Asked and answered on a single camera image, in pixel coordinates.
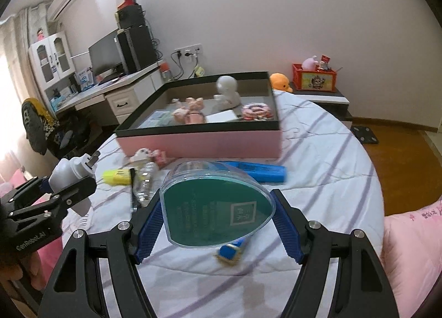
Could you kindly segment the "white usb charger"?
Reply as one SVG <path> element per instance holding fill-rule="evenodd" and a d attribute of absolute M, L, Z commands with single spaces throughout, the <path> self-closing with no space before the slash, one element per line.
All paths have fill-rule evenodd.
<path fill-rule="evenodd" d="M 233 110 L 220 111 L 205 117 L 207 123 L 227 123 L 237 121 L 239 117 Z"/>

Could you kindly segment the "pink pig doll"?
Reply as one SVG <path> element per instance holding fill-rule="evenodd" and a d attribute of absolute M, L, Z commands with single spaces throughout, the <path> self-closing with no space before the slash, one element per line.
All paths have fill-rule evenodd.
<path fill-rule="evenodd" d="M 172 116 L 177 123 L 180 124 L 202 124 L 206 123 L 205 116 L 202 113 L 204 109 L 204 100 L 202 97 L 187 97 L 182 103 L 179 99 L 173 99 L 175 110 Z"/>

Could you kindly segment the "pink black storage box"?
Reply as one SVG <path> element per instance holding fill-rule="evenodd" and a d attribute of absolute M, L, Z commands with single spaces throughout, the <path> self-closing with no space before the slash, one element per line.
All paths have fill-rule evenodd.
<path fill-rule="evenodd" d="M 266 72 L 165 83 L 115 131 L 121 150 L 172 158 L 275 159 L 282 152 L 276 97 Z"/>

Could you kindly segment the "white plug adapter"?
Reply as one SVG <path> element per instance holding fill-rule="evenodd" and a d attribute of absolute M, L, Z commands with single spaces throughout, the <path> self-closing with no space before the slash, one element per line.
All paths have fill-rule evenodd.
<path fill-rule="evenodd" d="M 84 217 L 91 208 L 89 197 L 95 193 L 95 170 L 100 152 L 71 159 L 63 158 L 49 178 L 53 198 L 64 209 L 72 209 Z"/>

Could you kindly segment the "teal egg case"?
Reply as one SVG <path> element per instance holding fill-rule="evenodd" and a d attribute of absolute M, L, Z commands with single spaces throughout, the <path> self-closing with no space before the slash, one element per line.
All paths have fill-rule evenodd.
<path fill-rule="evenodd" d="M 276 211 L 269 191 L 221 162 L 182 162 L 160 187 L 169 241 L 185 248 L 215 247 L 249 236 Z"/>

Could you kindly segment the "black floor scale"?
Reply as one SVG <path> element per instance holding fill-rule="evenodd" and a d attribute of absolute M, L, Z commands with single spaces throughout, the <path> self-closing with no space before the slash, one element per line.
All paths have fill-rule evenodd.
<path fill-rule="evenodd" d="M 378 144 L 379 141 L 375 136 L 374 132 L 365 126 L 355 126 L 351 127 L 351 132 L 358 139 L 361 144 Z"/>

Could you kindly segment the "snack bag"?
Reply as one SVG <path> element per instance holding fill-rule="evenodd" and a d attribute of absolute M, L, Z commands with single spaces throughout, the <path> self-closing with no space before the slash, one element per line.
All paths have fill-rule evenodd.
<path fill-rule="evenodd" d="M 202 66 L 197 66 L 194 70 L 195 77 L 202 77 L 205 74 L 205 70 Z"/>

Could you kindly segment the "black computer monitor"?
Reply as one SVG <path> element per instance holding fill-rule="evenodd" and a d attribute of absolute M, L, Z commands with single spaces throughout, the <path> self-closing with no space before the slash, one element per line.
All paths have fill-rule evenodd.
<path fill-rule="evenodd" d="M 123 71 L 123 65 L 115 42 L 117 33 L 117 30 L 111 31 L 88 48 L 94 76 L 109 70 L 118 73 Z"/>

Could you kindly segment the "white glass cabinet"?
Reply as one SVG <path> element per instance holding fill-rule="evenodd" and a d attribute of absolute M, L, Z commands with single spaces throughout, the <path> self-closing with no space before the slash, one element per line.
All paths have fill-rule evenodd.
<path fill-rule="evenodd" d="M 63 31 L 32 44 L 28 53 L 41 91 L 45 91 L 76 71 Z"/>

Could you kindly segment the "black office chair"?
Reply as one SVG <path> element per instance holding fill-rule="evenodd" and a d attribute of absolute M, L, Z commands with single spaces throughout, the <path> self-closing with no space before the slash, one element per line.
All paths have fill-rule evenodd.
<path fill-rule="evenodd" d="M 56 159 L 70 159 L 90 153 L 92 126 L 87 117 L 77 111 L 58 120 L 36 98 L 22 103 L 22 122 L 26 139 L 34 152 L 44 156 L 49 151 Z"/>

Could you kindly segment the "pink brick toy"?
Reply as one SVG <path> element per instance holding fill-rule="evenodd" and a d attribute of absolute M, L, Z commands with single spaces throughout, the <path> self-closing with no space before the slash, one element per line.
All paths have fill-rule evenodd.
<path fill-rule="evenodd" d="M 265 103 L 246 104 L 241 108 L 241 115 L 242 119 L 247 121 L 271 120 L 273 118 L 271 108 Z"/>

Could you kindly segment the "striped white table cloth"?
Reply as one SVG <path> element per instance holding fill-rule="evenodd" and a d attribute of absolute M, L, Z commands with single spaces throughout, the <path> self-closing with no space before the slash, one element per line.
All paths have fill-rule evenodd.
<path fill-rule="evenodd" d="M 179 135 L 187 159 L 147 206 L 97 181 L 82 226 L 70 215 L 40 317 L 396 317 L 379 260 L 381 186 L 369 156 L 314 103 L 276 93 L 280 184 Z"/>

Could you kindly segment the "yellow highlighter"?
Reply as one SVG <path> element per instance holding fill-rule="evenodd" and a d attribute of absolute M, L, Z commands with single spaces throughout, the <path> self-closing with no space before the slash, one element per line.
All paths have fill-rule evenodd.
<path fill-rule="evenodd" d="M 130 169 L 106 170 L 103 172 L 103 181 L 110 186 L 130 186 L 132 183 Z"/>

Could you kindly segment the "white desk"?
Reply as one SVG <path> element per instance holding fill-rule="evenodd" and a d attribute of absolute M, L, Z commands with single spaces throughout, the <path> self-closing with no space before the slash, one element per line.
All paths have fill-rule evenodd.
<path fill-rule="evenodd" d="M 71 109 L 89 110 L 102 126 L 120 124 L 162 84 L 160 65 L 155 63 L 139 72 L 78 93 L 61 104 L 56 116 L 61 117 L 62 113 Z"/>

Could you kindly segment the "red capped bottle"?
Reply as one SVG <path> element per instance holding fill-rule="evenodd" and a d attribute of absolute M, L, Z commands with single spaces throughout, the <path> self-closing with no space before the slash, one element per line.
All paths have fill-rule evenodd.
<path fill-rule="evenodd" d="M 173 80 L 173 74 L 172 74 L 172 71 L 170 71 L 170 67 L 167 62 L 163 61 L 160 64 L 160 73 L 162 75 L 162 79 L 165 82 L 169 82 L 169 81 Z"/>

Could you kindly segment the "pink plush in crate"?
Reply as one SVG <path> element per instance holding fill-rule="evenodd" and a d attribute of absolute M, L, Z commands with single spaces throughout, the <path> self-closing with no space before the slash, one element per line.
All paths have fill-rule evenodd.
<path fill-rule="evenodd" d="M 301 67 L 304 71 L 316 71 L 318 65 L 319 61 L 317 60 L 317 56 L 313 55 L 312 57 L 308 57 L 306 60 L 304 60 Z"/>

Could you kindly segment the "white robot figurine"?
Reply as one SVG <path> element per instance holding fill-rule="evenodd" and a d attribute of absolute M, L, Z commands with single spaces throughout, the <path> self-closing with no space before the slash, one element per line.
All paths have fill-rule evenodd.
<path fill-rule="evenodd" d="M 221 75 L 216 82 L 217 94 L 214 95 L 217 108 L 220 111 L 237 108 L 241 104 L 238 93 L 238 82 L 230 75 Z"/>

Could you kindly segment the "orange octopus plush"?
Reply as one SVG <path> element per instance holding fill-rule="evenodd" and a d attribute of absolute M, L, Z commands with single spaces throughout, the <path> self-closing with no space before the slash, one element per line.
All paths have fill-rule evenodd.
<path fill-rule="evenodd" d="M 288 77 L 282 73 L 273 73 L 270 75 L 271 87 L 274 90 L 292 93 L 293 89 L 290 86 Z"/>

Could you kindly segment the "black computer tower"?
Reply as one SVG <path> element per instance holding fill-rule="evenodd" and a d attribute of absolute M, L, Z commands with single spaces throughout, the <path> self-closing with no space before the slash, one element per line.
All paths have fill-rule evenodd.
<path fill-rule="evenodd" d="M 145 25 L 118 30 L 115 42 L 126 74 L 139 72 L 157 62 L 151 35 Z"/>

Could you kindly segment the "low tv bench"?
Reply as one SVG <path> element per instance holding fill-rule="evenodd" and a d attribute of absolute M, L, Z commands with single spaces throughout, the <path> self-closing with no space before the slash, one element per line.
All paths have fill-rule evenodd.
<path fill-rule="evenodd" d="M 349 111 L 350 102 L 338 89 L 334 92 L 298 91 L 293 89 L 293 94 L 320 106 L 340 120 L 348 129 L 352 127 L 353 116 Z"/>

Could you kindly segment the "black subwoofer speaker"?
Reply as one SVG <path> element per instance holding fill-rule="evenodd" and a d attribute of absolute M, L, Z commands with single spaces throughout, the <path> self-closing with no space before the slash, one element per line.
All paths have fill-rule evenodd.
<path fill-rule="evenodd" d="M 119 29 L 145 26 L 143 9 L 139 4 L 128 5 L 117 10 L 115 18 Z"/>

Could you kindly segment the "red toy crate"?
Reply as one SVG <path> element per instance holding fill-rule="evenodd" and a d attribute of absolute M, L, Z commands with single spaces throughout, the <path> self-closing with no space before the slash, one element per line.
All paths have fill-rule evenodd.
<path fill-rule="evenodd" d="M 304 70 L 292 64 L 293 83 L 297 91 L 335 92 L 337 73 L 334 70 Z"/>

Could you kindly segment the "beige curtain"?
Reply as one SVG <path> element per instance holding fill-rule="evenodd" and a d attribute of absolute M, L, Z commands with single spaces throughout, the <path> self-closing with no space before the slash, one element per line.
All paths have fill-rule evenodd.
<path fill-rule="evenodd" d="M 21 10 L 1 22 L 1 181 L 38 162 L 25 138 L 22 104 L 38 98 L 28 58 L 28 12 Z"/>

